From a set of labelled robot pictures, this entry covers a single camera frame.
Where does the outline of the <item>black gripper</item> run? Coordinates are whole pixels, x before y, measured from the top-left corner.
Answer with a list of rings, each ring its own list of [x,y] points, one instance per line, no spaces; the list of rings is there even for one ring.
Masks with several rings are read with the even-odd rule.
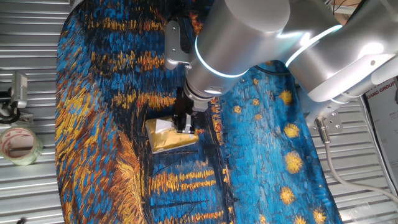
[[[183,130],[183,133],[194,133],[195,125],[191,116],[196,116],[198,113],[193,110],[194,101],[185,94],[182,87],[177,87],[176,94],[176,100],[172,107],[174,127],[177,131]],[[183,115],[186,115],[185,127]]]

